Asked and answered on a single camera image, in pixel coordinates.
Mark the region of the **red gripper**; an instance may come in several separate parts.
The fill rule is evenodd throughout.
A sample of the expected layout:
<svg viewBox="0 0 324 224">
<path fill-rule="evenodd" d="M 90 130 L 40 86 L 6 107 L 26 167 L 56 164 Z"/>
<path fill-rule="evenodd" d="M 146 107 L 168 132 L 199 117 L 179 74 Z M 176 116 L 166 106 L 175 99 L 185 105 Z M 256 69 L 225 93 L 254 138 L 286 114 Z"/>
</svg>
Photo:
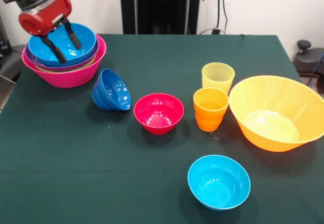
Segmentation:
<svg viewBox="0 0 324 224">
<path fill-rule="evenodd" d="M 74 47 L 79 50 L 82 45 L 71 28 L 67 19 L 72 11 L 70 0 L 47 0 L 33 9 L 20 13 L 18 19 L 22 28 L 29 34 L 38 36 L 45 44 L 52 55 L 43 52 L 42 59 L 57 61 L 60 64 L 66 64 L 67 59 L 61 50 L 46 36 L 62 23 L 68 33 L 70 41 Z"/>
</svg>

